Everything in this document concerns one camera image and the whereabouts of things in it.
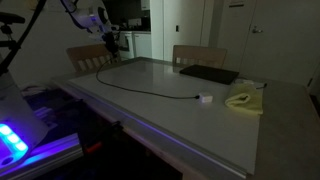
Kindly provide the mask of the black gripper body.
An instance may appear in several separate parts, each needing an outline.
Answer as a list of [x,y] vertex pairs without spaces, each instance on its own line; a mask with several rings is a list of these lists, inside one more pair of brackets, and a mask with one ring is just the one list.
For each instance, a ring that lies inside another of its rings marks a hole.
[[118,45],[115,42],[113,33],[112,32],[105,33],[103,35],[103,40],[105,42],[105,47],[107,48],[107,50],[113,55],[116,55],[118,53]]

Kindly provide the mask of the robot base with blue lights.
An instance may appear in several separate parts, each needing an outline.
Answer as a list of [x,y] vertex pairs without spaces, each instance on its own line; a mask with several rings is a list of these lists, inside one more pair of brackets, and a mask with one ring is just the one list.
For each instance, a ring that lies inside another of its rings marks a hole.
[[0,76],[0,170],[23,161],[49,128],[23,98],[9,72]]

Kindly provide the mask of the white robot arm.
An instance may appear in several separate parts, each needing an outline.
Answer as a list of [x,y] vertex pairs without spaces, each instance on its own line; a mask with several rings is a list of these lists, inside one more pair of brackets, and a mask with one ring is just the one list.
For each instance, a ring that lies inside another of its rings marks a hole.
[[60,0],[67,14],[73,23],[80,29],[91,32],[91,28],[97,27],[100,30],[100,37],[105,42],[106,49],[116,57],[118,46],[116,45],[113,29],[107,10],[102,2],[95,2],[87,8],[79,8],[78,0]]

